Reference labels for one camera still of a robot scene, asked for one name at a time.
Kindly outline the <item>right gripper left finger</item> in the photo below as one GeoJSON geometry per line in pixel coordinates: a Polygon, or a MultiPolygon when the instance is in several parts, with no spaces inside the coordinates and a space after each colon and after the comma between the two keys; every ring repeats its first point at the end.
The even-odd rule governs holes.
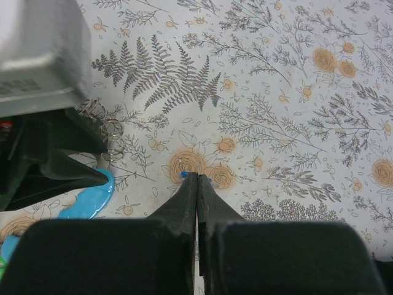
{"type": "Polygon", "coordinates": [[[47,219],[22,235],[2,294],[192,294],[197,176],[143,219],[47,219]]]}

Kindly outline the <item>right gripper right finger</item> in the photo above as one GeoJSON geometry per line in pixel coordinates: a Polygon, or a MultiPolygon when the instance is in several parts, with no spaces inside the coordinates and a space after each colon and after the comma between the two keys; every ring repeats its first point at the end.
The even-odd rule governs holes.
{"type": "Polygon", "coordinates": [[[206,294],[384,294],[357,233],[341,222],[248,221],[198,177],[206,294]]]}

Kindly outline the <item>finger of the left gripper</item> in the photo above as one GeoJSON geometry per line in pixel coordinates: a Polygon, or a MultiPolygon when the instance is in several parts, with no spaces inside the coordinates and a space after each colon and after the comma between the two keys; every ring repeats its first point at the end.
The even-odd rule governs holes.
{"type": "Polygon", "coordinates": [[[75,109],[49,112],[55,146],[72,152],[100,154],[107,151],[105,136],[101,134],[99,120],[81,116],[75,109]]]}
{"type": "Polygon", "coordinates": [[[13,130],[1,149],[1,210],[14,211],[74,189],[102,186],[109,177],[61,152],[49,123],[13,130]]]}

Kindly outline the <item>metal key organizer disc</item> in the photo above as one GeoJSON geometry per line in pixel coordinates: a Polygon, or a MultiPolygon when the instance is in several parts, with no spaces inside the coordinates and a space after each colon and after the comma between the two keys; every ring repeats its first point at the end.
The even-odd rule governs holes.
{"type": "Polygon", "coordinates": [[[122,126],[99,100],[76,108],[1,117],[1,211],[15,211],[76,189],[60,219],[92,219],[110,201],[108,170],[122,126]]]}

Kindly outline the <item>blue key tag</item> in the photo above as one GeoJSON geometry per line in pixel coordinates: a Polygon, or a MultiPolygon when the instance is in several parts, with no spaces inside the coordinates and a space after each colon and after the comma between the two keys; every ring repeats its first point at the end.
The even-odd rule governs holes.
{"type": "Polygon", "coordinates": [[[179,175],[179,179],[181,179],[181,180],[186,179],[186,178],[188,177],[188,175],[191,174],[191,173],[192,173],[192,172],[189,172],[189,171],[182,171],[182,172],[180,173],[180,175],[179,175]]]}

